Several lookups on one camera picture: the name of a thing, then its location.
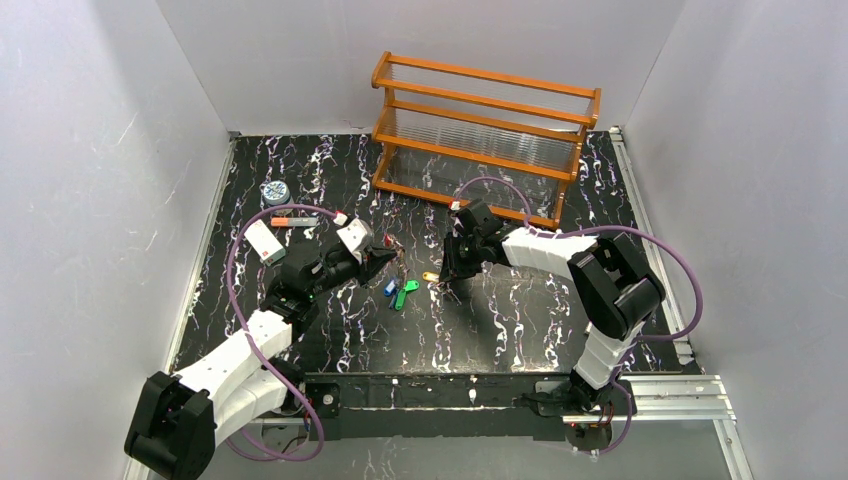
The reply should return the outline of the green tag key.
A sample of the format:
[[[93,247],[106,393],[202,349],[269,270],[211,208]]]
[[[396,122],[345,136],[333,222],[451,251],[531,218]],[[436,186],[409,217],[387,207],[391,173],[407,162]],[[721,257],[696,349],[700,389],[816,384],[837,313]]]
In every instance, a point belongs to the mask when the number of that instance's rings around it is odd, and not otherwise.
[[[403,309],[407,296],[420,287],[420,283],[417,280],[407,280],[402,287],[399,288],[394,303],[392,305],[393,309],[396,311],[400,311]]]

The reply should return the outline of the yellow tag key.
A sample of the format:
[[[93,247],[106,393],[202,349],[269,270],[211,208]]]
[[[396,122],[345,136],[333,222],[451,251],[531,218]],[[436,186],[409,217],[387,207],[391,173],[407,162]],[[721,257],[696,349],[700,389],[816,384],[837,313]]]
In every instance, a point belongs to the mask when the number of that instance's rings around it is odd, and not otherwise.
[[[422,274],[422,278],[431,284],[442,284],[444,280],[441,278],[441,275],[436,272],[424,272]]]

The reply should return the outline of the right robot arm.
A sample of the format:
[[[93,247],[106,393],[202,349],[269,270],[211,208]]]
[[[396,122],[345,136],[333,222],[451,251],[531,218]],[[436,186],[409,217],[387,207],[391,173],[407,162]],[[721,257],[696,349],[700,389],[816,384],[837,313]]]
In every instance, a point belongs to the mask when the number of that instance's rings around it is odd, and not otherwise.
[[[472,278],[485,263],[527,267],[570,279],[592,329],[569,374],[567,398],[584,404],[609,389],[666,291],[623,233],[565,235],[507,223],[474,200],[453,212],[443,241],[442,282]]]

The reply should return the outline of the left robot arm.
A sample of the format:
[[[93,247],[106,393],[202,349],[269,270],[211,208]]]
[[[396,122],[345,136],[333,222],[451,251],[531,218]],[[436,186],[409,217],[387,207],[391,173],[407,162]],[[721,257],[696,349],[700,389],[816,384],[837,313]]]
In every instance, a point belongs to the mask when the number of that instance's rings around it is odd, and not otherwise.
[[[351,280],[365,286],[397,253],[369,246],[360,256],[338,242],[323,255],[292,250],[277,265],[247,330],[175,374],[157,372],[144,383],[124,451],[166,479],[196,479],[215,450],[253,419],[281,407],[294,394],[255,356],[255,344],[272,363],[312,324],[317,298]]]

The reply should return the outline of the blue tag key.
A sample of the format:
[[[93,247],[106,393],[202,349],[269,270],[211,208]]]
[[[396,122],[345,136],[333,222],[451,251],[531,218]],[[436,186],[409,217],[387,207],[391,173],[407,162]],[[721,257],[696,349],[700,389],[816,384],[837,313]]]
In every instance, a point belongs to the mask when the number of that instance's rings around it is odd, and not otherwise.
[[[386,297],[391,297],[396,294],[398,290],[398,280],[393,278],[391,279],[384,287],[384,295]]]

